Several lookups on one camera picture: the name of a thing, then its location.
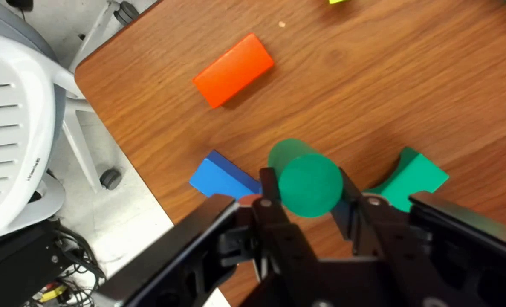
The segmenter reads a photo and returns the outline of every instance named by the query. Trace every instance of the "screw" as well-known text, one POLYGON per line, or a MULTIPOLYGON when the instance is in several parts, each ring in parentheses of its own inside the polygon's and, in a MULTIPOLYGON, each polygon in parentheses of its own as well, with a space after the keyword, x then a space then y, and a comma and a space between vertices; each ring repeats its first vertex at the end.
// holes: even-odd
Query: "screw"
POLYGON ((444 301, 436 297, 425 298, 423 305, 424 307, 448 307, 448 304, 444 303, 444 301))
POLYGON ((380 204, 380 200, 376 197, 369 197, 368 202, 374 206, 378 206, 380 204))
POLYGON ((313 302, 312 307, 333 307, 333 305, 329 301, 319 299, 313 302))
POLYGON ((269 207, 269 206, 272 206, 272 201, 263 199, 263 200, 260 200, 260 205, 263 207, 269 207))

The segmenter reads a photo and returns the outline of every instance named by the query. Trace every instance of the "caster wheel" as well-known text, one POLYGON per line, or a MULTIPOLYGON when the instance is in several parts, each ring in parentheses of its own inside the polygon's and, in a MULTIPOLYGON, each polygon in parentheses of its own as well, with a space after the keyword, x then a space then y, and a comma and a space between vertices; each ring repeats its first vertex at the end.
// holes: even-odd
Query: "caster wheel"
POLYGON ((122 181, 122 174, 114 168, 104 171, 99 178, 99 182, 107 190, 114 190, 120 181, 122 181))
POLYGON ((139 12, 130 2, 122 1, 119 10, 116 10, 114 15, 120 24, 127 26, 139 17, 139 12))

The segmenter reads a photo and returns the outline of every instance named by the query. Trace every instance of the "orange rectangular block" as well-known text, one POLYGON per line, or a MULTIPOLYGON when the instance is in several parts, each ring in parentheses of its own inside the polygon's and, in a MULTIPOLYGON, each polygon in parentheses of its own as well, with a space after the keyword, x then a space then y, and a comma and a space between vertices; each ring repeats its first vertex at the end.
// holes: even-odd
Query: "orange rectangular block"
POLYGON ((216 108, 272 66, 274 60, 251 33, 200 72, 193 82, 211 107, 216 108))

